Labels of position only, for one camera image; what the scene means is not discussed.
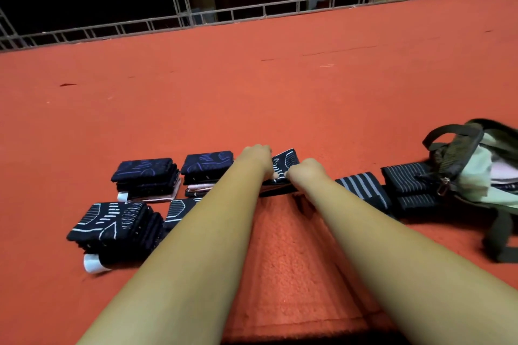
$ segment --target zipper pull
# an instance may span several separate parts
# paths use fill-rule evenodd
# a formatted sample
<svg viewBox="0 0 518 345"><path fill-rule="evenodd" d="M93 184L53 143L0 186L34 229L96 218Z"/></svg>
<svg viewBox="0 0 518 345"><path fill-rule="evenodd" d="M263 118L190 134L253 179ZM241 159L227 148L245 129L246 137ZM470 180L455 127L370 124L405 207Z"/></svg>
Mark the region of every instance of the zipper pull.
<svg viewBox="0 0 518 345"><path fill-rule="evenodd" d="M441 178L441 185L437 189L437 195L445 196L446 192L450 189L451 180L447 177Z"/></svg>

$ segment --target bag handle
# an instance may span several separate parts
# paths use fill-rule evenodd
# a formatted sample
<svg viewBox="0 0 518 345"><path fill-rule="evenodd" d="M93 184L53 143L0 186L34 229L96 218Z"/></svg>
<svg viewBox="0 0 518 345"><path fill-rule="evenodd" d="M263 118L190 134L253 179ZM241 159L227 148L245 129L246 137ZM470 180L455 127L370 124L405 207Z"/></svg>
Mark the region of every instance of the bag handle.
<svg viewBox="0 0 518 345"><path fill-rule="evenodd" d="M497 209L497 212L495 222L482 241L486 253L496 262L518 263L518 248L507 246L513 233L513 218L504 209Z"/></svg>
<svg viewBox="0 0 518 345"><path fill-rule="evenodd" d="M428 135L426 135L426 138L424 138L423 140L423 145L424 147L426 147L426 150L435 150L437 147L432 146L434 140L447 133L466 135L472 138L476 138L477 136L479 136L480 130L470 126L463 125L446 125L437 127L435 130L432 130Z"/></svg>

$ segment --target red carpet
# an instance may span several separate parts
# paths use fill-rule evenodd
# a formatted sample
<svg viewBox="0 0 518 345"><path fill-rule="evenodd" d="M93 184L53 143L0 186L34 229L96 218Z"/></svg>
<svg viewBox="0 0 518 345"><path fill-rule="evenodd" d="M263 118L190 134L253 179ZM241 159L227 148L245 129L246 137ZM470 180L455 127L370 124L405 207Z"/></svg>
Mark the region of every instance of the red carpet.
<svg viewBox="0 0 518 345"><path fill-rule="evenodd" d="M381 179L422 159L436 126L518 126L517 13L518 0L416 0L1 54L0 342L74 343L132 276L86 274L65 240L116 197L121 160L268 143L333 178ZM481 231L414 227L518 288ZM260 200L225 340L390 328L317 215Z"/></svg>

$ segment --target bag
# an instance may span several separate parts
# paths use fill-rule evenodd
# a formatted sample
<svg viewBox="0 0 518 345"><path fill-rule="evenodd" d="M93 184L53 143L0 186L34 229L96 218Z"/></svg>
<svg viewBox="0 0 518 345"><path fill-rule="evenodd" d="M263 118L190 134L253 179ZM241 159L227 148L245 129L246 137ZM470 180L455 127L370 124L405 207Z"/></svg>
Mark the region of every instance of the bag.
<svg viewBox="0 0 518 345"><path fill-rule="evenodd" d="M456 134L451 143L434 143L446 133ZM514 190L505 180L496 183L491 175L496 163L518 172L518 131L494 120L473 119L465 125L436 128L423 145L433 163L427 178L439 184L437 194L495 211L496 220L482 241L484 248L497 262L518 263L518 248L507 246L512 215L518 215L518 187Z"/></svg>

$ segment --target forearm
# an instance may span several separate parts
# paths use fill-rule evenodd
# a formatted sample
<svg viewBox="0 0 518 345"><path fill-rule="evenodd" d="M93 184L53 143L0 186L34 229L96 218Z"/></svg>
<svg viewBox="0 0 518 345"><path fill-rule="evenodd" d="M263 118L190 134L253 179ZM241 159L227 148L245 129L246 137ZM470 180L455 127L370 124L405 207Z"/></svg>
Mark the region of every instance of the forearm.
<svg viewBox="0 0 518 345"><path fill-rule="evenodd" d="M85 343L219 344L262 177L236 161L114 297Z"/></svg>
<svg viewBox="0 0 518 345"><path fill-rule="evenodd" d="M307 191L373 295L415 345L510 344L518 292L332 180Z"/></svg>

